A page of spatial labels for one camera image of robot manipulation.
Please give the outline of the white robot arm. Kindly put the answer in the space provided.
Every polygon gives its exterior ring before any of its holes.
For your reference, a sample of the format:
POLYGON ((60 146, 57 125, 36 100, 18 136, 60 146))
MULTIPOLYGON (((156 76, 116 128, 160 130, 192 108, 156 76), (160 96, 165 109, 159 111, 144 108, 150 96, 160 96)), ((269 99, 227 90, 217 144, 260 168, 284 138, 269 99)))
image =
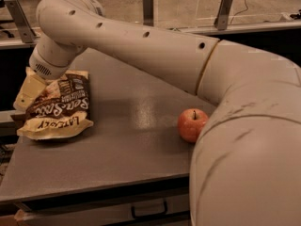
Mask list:
POLYGON ((301 69, 239 43, 104 18, 96 0, 41 0, 29 63, 57 79, 87 48, 214 106, 190 168, 193 226, 301 226, 301 69))

